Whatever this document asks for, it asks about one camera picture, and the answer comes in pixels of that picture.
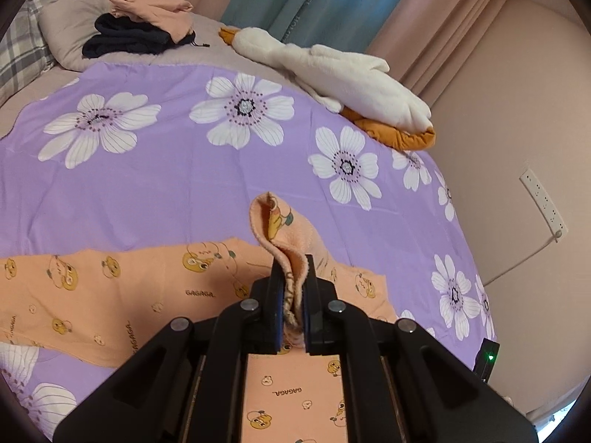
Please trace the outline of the peach cartoon print garment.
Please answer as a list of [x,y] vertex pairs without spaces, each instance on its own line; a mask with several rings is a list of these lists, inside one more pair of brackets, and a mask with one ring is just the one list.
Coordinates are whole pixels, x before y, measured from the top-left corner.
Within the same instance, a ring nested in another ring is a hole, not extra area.
[[37,375],[43,350],[117,367],[172,318],[214,317],[248,298],[254,281],[278,266],[287,279],[286,333],[279,355],[250,361],[247,437],[272,442],[303,429],[311,442],[344,440],[339,359],[305,358],[301,347],[304,276],[314,270],[342,300],[393,322],[386,279],[332,258],[311,222],[273,193],[252,201],[249,222],[253,243],[230,238],[2,260],[1,374],[45,437],[84,394]]

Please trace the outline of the purple floral bed sheet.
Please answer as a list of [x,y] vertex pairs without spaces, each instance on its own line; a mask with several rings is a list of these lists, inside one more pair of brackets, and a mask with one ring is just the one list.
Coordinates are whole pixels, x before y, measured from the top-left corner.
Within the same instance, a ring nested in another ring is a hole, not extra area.
[[[465,365],[494,337],[427,153],[388,148],[287,85],[207,65],[97,63],[26,106],[1,141],[1,262],[253,243],[249,208],[266,193],[307,218],[332,258],[384,276],[396,320]],[[37,375],[84,400],[117,367],[45,349]]]

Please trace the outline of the white power strip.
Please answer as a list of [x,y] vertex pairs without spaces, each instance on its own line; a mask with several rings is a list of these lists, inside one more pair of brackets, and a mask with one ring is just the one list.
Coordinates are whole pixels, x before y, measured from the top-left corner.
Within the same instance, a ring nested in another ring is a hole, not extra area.
[[520,181],[531,196],[556,242],[568,233],[568,228],[549,193],[531,168],[520,176]]

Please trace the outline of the white goose plush toy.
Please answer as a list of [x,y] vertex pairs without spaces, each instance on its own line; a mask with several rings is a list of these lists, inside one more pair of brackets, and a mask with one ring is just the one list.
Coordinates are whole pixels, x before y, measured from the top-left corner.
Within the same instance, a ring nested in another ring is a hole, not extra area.
[[243,57],[290,75],[291,80],[332,113],[398,151],[434,146],[431,109],[389,75],[382,58],[315,44],[285,44],[256,27],[223,27],[219,37]]

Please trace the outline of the pink curtain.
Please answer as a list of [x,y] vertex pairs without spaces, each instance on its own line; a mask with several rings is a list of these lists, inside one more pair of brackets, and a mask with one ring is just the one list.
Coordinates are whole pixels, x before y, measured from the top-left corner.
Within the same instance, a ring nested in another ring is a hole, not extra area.
[[367,52],[433,105],[467,61],[507,0],[401,0]]

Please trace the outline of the teal blue curtain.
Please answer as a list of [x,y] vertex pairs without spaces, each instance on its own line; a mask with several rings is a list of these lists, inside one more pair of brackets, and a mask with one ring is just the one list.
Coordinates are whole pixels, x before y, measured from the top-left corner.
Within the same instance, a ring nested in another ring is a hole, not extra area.
[[401,0],[230,0],[221,21],[283,43],[363,53]]

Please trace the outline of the folded peach garment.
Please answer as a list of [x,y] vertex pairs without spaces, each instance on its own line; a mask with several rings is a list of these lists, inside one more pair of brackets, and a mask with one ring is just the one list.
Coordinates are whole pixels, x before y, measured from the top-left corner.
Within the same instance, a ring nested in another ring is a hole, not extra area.
[[191,10],[186,0],[108,0],[115,17],[149,23],[167,32],[174,43],[192,33]]

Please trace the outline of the folded dark navy garment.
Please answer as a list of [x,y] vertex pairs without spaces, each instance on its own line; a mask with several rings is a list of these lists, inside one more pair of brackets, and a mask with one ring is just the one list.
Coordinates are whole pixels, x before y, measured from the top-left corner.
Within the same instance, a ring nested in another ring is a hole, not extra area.
[[82,46],[84,58],[94,59],[116,52],[157,55],[185,45],[209,47],[208,43],[196,43],[194,32],[175,43],[168,32],[147,22],[134,22],[127,16],[102,14],[95,20],[94,27],[97,34]]

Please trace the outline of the plaid pillow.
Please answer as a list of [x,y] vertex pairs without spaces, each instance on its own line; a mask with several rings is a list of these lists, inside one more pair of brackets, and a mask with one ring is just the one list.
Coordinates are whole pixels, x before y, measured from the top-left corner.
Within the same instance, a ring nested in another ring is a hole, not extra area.
[[26,0],[1,40],[1,104],[55,64],[39,26],[41,9],[58,0]]

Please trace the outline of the grey pillow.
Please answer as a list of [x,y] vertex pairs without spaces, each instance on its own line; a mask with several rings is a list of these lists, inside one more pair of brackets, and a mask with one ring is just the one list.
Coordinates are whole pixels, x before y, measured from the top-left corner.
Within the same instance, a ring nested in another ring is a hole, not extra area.
[[85,58],[82,46],[97,34],[94,23],[110,12],[109,0],[56,0],[41,8],[39,26],[47,46],[66,70],[83,72],[96,62],[120,63],[122,53]]

